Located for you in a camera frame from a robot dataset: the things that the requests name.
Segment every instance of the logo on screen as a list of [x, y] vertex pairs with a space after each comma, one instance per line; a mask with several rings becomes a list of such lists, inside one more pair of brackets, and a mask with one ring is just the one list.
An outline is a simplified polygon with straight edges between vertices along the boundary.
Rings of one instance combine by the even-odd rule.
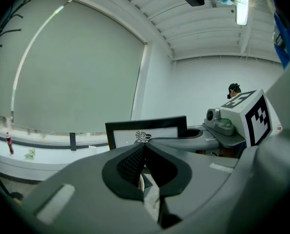
[[147, 134], [145, 132], [137, 131], [135, 133], [135, 137], [136, 137], [136, 141], [134, 142], [134, 144], [147, 143], [147, 142], [149, 142], [149, 140], [151, 138], [151, 135], [149, 135], [149, 134]]
[[241, 93], [240, 95], [236, 96], [234, 99], [230, 100], [228, 103], [224, 104], [221, 107], [225, 108], [234, 108], [238, 106], [240, 103], [242, 103], [244, 100], [249, 98], [255, 91]]
[[264, 96], [246, 114], [246, 121], [250, 136], [250, 145], [259, 145], [271, 131], [268, 107]]

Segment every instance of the bottle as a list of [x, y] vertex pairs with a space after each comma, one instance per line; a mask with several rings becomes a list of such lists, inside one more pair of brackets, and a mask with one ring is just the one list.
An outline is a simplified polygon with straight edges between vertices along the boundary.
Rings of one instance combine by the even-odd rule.
[[6, 134], [7, 134], [6, 141], [7, 141], [8, 147], [9, 147], [9, 152], [10, 152], [10, 154], [14, 154], [14, 149], [12, 146], [12, 139], [9, 136], [8, 132]]

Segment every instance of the black post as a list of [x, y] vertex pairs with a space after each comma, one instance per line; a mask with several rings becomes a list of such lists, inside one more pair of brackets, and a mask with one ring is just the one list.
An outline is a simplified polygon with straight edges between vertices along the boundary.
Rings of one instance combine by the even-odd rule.
[[77, 144], [76, 144], [76, 134], [75, 133], [69, 133], [70, 135], [70, 149], [72, 151], [77, 150]]

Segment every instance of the ceiling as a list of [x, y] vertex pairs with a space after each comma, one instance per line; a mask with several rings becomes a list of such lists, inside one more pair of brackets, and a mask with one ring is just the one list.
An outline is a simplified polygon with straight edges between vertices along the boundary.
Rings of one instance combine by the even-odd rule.
[[273, 46], [274, 19], [266, 0], [252, 0], [246, 26], [235, 22], [235, 6], [205, 1], [128, 0], [162, 34], [174, 60], [235, 55], [279, 61]]

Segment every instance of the ceiling light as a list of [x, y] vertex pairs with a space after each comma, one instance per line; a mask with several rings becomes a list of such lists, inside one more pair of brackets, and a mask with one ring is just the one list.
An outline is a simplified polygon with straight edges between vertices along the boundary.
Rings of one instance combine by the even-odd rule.
[[249, 0], [236, 0], [236, 23], [246, 25], [249, 11]]

